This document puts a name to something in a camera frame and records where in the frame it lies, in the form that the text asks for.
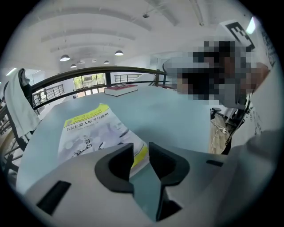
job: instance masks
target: white table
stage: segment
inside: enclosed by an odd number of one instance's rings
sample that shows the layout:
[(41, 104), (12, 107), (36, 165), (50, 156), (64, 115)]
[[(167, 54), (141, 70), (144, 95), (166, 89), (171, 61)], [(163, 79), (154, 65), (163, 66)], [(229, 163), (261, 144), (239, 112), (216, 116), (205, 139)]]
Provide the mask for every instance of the white table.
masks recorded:
[[(93, 94), (54, 106), (41, 121), (22, 157), (16, 183), (20, 193), (24, 194), (37, 180), (56, 168), (65, 120), (91, 111), (99, 103), (108, 104), (117, 117), (146, 143), (151, 141), (208, 152), (210, 111), (202, 101), (190, 100), (176, 91), (154, 86), (140, 86), (138, 91), (119, 97)], [(154, 219), (160, 181), (151, 165), (148, 164), (130, 181), (134, 184), (135, 200)]]

